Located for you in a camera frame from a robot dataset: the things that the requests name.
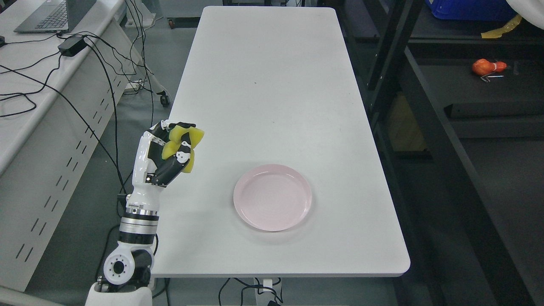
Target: yellow tape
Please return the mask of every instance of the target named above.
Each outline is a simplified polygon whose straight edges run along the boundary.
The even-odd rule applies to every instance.
[[[508,33],[512,31],[513,29],[515,29],[520,24],[521,19],[522,19],[521,16],[517,14],[507,24],[505,24],[504,27],[482,33],[481,37],[484,39],[499,38],[503,36],[504,33]]]

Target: gray floor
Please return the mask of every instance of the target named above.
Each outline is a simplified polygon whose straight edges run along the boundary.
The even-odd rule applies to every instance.
[[[157,0],[144,3],[161,16]],[[158,20],[146,31],[146,60],[160,82],[175,95],[183,67],[195,35],[194,28],[171,30],[166,20]],[[129,37],[135,29],[126,30]],[[166,119],[170,109],[154,102],[153,122]],[[123,176],[129,174],[141,133],[151,123],[149,93],[124,96],[118,106],[119,156]],[[102,141],[114,151],[114,125],[110,121]],[[34,273],[27,293],[66,305],[83,305],[100,256],[108,229],[118,224],[115,196],[120,184],[115,169],[98,147],[63,217]],[[115,246],[117,232],[108,241],[107,253]],[[225,279],[173,279],[170,284],[171,305],[217,305],[219,288]],[[223,305],[239,304],[241,286],[230,283],[222,293]],[[246,290],[245,305],[254,305],[255,297]],[[385,278],[284,279],[286,305],[397,305],[393,284]],[[154,305],[166,305],[162,294]]]

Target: laptop keyboard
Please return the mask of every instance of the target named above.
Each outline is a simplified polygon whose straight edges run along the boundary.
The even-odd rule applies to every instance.
[[[42,20],[36,26],[36,29],[61,28],[68,22],[66,13],[66,1],[62,1],[59,6],[47,18]]]

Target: orange object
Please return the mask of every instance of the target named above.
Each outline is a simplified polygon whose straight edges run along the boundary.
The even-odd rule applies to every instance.
[[[487,59],[480,58],[474,64],[472,64],[472,71],[479,75],[485,76],[492,72],[502,72],[506,68],[506,63],[496,62],[491,63]]]

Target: yellow sponge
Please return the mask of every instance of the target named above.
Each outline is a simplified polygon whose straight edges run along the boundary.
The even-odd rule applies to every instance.
[[[179,125],[176,125],[171,131],[170,134],[168,134],[168,138],[170,141],[181,143],[181,137],[183,134],[187,133],[187,129],[184,127],[180,127]]]
[[[181,142],[181,137],[185,134],[189,133],[189,138],[191,139],[191,146],[194,148],[196,145],[199,144],[199,142],[204,137],[204,131],[201,129],[198,129],[196,127],[190,127],[190,128],[184,128],[180,127],[179,125],[176,125],[168,135],[168,138],[170,141],[173,142]]]
[[[191,138],[191,147],[194,148],[204,137],[204,131],[196,127],[190,127],[189,137]]]
[[[191,157],[189,158],[189,163],[187,164],[187,166],[185,166],[185,168],[183,168],[183,170],[181,170],[181,172],[191,173],[191,171],[193,170],[194,163],[195,163],[195,151],[191,149]]]
[[[170,156],[174,155],[181,147],[181,142],[176,143],[174,141],[167,142],[163,147],[161,158],[167,160]]]

